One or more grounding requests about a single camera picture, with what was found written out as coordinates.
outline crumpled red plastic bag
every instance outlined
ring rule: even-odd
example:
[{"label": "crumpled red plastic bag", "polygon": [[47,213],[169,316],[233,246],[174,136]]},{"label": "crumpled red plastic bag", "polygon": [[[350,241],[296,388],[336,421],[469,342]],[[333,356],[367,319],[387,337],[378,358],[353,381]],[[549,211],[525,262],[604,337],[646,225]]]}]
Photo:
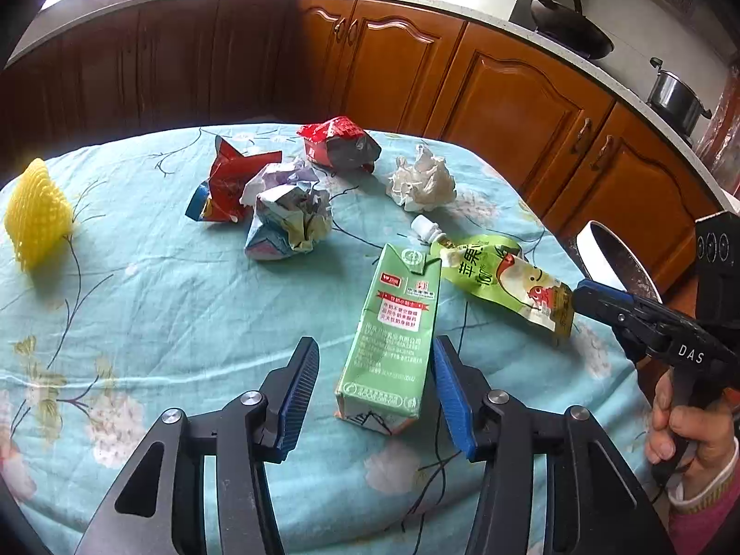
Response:
[{"label": "crumpled red plastic bag", "polygon": [[207,181],[197,187],[185,215],[195,221],[241,221],[244,186],[270,162],[280,162],[281,151],[243,156],[227,140],[216,136],[216,160]]},{"label": "crumpled red plastic bag", "polygon": [[306,158],[318,165],[337,170],[362,167],[371,173],[380,157],[378,143],[348,117],[303,125],[297,134],[306,146]]}]

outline black frying pan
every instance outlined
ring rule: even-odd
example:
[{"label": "black frying pan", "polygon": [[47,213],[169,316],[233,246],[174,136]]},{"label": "black frying pan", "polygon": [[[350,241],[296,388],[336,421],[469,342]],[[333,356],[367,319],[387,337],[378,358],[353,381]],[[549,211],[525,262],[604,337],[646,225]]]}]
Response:
[{"label": "black frying pan", "polygon": [[555,0],[532,0],[530,11],[537,31],[584,55],[591,61],[614,50],[606,33],[583,16],[581,0],[573,0],[575,10]]}]

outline metal screw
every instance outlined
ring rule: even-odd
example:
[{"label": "metal screw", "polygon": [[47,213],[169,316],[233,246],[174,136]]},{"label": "metal screw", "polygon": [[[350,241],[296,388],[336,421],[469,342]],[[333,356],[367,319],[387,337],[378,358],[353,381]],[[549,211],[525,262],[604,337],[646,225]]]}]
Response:
[{"label": "metal screw", "polygon": [[504,392],[502,390],[491,390],[487,394],[487,398],[495,405],[503,405],[505,402],[508,402],[508,392]]},{"label": "metal screw", "polygon": [[582,407],[580,405],[576,405],[574,407],[571,407],[571,417],[573,419],[578,419],[578,421],[586,421],[589,417],[591,417],[591,411],[589,411],[586,407]]},{"label": "metal screw", "polygon": [[262,395],[256,390],[250,390],[241,395],[239,400],[242,405],[256,405],[260,400],[262,400]]},{"label": "metal screw", "polygon": [[183,412],[180,409],[168,409],[162,413],[162,421],[165,423],[178,422],[180,417],[183,417]]}]

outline sleeve cuff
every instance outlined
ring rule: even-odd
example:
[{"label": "sleeve cuff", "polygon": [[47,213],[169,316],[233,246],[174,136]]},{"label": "sleeve cuff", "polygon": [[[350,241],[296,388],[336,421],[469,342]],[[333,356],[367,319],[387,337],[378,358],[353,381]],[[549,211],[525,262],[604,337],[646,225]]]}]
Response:
[{"label": "sleeve cuff", "polygon": [[732,481],[735,466],[738,462],[739,454],[738,439],[735,438],[735,454],[732,460],[725,466],[725,468],[717,474],[716,478],[709,483],[709,485],[699,494],[692,499],[684,500],[684,483],[680,481],[678,486],[669,489],[668,499],[671,501],[671,505],[676,508],[679,513],[697,513],[702,509],[706,509],[719,499],[726,491]]}]

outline light blue floral tablecloth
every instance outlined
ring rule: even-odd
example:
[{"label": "light blue floral tablecloth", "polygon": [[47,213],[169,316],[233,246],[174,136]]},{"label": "light blue floral tablecloth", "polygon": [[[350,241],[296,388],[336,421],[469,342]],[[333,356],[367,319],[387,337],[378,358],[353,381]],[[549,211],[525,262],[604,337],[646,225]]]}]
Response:
[{"label": "light blue floral tablecloth", "polygon": [[[373,175],[323,177],[335,230],[304,256],[255,262],[245,227],[194,222],[190,196],[208,176],[219,133],[247,154],[301,155],[294,125],[182,129],[83,148],[48,162],[75,205],[75,231],[33,274],[22,274],[0,231],[0,470],[57,555],[73,553],[95,508],[138,441],[168,407],[220,409],[284,365],[298,339],[321,348],[321,370],[296,450],[268,465],[286,551],[461,554],[483,464],[471,465],[439,420],[433,383],[422,418],[398,437],[334,417],[347,356],[380,248],[419,246],[413,215],[385,193],[395,157],[417,138],[373,132]],[[535,264],[571,288],[582,275],[516,192],[471,152],[428,142],[446,157],[457,200],[429,216],[450,235],[516,236]],[[0,191],[4,214],[15,181]],[[611,331],[576,315],[569,341],[450,283],[435,333],[464,362],[531,407],[595,413],[630,465],[642,458],[648,404]],[[206,467],[206,523],[217,544],[215,467]],[[544,524],[537,467],[532,552]]]}]

